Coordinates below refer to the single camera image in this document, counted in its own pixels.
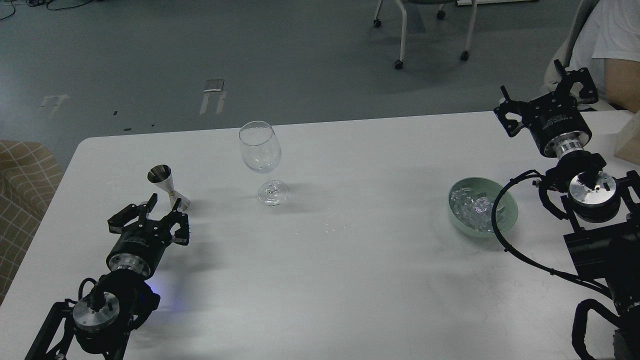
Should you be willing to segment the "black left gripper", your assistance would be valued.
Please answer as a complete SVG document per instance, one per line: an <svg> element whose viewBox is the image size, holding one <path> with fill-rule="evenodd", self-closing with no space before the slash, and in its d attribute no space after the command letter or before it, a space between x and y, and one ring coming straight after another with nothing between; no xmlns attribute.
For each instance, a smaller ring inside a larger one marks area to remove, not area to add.
<svg viewBox="0 0 640 360"><path fill-rule="evenodd" d="M183 201L176 200L162 219L149 219L157 202L158 194L153 193L146 202L130 203L107 220L109 232L119 235L106 257L110 271L129 270L148 280L169 244L189 245L189 216L182 210Z"/></svg>

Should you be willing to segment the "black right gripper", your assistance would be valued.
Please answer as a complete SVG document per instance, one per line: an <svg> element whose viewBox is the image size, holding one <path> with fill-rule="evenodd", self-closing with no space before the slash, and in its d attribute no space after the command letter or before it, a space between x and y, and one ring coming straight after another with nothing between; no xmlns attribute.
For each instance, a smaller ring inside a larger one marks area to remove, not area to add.
<svg viewBox="0 0 640 360"><path fill-rule="evenodd" d="M513 100L506 86L501 85L503 100L493 109L508 137L529 129L539 153L547 158L558 157L554 149L561 142L558 137L574 137L582 147L588 144L592 131L578 105L599 101L597 87L586 67L567 70L559 59L554 59L554 68L560 76L554 93L526 102Z"/></svg>

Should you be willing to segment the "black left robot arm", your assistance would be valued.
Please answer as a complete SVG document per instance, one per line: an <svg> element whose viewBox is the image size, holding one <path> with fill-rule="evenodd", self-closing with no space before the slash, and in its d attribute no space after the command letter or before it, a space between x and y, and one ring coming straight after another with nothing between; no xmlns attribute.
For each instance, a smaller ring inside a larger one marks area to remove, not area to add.
<svg viewBox="0 0 640 360"><path fill-rule="evenodd" d="M147 281L171 244L190 243L188 199L177 195L162 219L150 219L157 201L154 193L108 219L109 232L118 235L105 260L108 272L98 279L85 278L77 300L52 305L26 359L65 360L73 341L105 360L124 358L131 333L159 307L161 297Z"/></svg>

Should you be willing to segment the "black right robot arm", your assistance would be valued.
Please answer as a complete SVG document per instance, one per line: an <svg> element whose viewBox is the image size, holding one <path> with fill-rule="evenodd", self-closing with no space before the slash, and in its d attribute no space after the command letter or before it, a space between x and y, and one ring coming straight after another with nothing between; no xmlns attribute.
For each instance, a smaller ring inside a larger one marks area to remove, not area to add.
<svg viewBox="0 0 640 360"><path fill-rule="evenodd" d="M592 131L578 109L599 100L587 68L567 70L558 59L554 67L560 77L557 86L531 101L510 98L501 86L503 102L494 114L509 137L528 129L543 157L556 158L546 173L528 170L512 178L498 192L490 221L506 253L522 262L594 290L614 303L614 311L595 299L581 301L574 310L571 344L581 360L591 360L586 347L589 312L596 312L614 328L614 358L640 357L640 220L639 174L631 170L624 177L605 172L606 160L585 149ZM563 239L576 274L542 265L518 251L503 237L498 225L498 205L511 187L534 180L542 205L556 218L570 222L572 232Z"/></svg>

